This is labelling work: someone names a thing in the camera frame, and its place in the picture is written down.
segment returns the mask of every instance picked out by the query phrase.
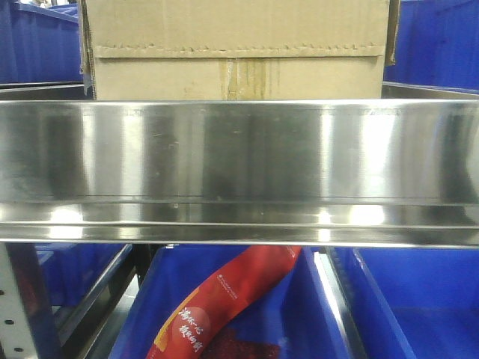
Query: red snack package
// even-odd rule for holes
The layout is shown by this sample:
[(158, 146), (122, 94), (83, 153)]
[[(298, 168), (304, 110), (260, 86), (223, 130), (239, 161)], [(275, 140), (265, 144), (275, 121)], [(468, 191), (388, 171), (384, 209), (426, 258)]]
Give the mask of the red snack package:
[(278, 284), (301, 247), (251, 246), (198, 286), (159, 330), (147, 359), (196, 359), (232, 318)]

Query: blue plastic bin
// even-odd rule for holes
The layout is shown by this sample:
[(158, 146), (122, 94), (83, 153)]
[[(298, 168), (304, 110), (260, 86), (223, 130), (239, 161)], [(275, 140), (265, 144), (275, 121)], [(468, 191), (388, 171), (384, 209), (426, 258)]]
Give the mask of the blue plastic bin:
[(395, 66), (385, 80), (479, 89), (479, 1), (402, 0)]
[(42, 268), (43, 278), (45, 278), (45, 287), (49, 294), (50, 303), (59, 305), (64, 303), (64, 282), (58, 274), (58, 261), (51, 251), (37, 251), (38, 262)]
[(371, 359), (479, 358), (479, 251), (335, 250)]
[(50, 10), (0, 1), (1, 83), (82, 80), (78, 11), (74, 7)]
[(95, 244), (95, 279), (98, 278), (106, 266), (112, 261), (116, 253), (120, 251), (123, 244)]
[(52, 252), (57, 261), (56, 270), (45, 273), (46, 282), (63, 283), (64, 300), (57, 302), (50, 298), (52, 305), (77, 305), (85, 294), (85, 281), (90, 281), (94, 275), (94, 252), (91, 248), (82, 248), (74, 243), (41, 243), (35, 247), (38, 251)]
[[(160, 250), (118, 335), (110, 358), (144, 359), (164, 321), (242, 246), (184, 245)], [(239, 340), (276, 344), (281, 359), (351, 358), (320, 285), (310, 250), (270, 293), (229, 325)]]
[[(48, 264), (54, 268), (43, 270), (47, 288), (55, 287), (50, 293), (52, 305), (75, 306), (123, 245), (38, 243), (35, 247), (38, 253), (48, 251), (53, 256)], [(63, 295), (57, 295), (56, 289)]]

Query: shelving unit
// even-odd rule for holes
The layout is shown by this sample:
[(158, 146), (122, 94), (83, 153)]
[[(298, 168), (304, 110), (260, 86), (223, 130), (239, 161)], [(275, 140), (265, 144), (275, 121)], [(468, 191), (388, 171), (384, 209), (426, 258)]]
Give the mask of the shelving unit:
[[(31, 245), (20, 243), (479, 244), (474, 93), (385, 84), (384, 100), (73, 102), (82, 86), (59, 86), (0, 90), (0, 99), (72, 91), (66, 102), (0, 102), (0, 301), (22, 304), (0, 306), (3, 322), (6, 313), (20, 318), (1, 328), (6, 358), (59, 358), (62, 346), (66, 358), (108, 352), (102, 328), (115, 326), (108, 315), (125, 302), (135, 256), (150, 257), (125, 247), (80, 306), (55, 314), (56, 330), (38, 268), (22, 262)], [(318, 254), (317, 266), (355, 358), (365, 358), (329, 258)], [(46, 329), (26, 315), (25, 283)], [(91, 337), (76, 337), (106, 287), (106, 314)], [(49, 348), (35, 345), (39, 335)]]

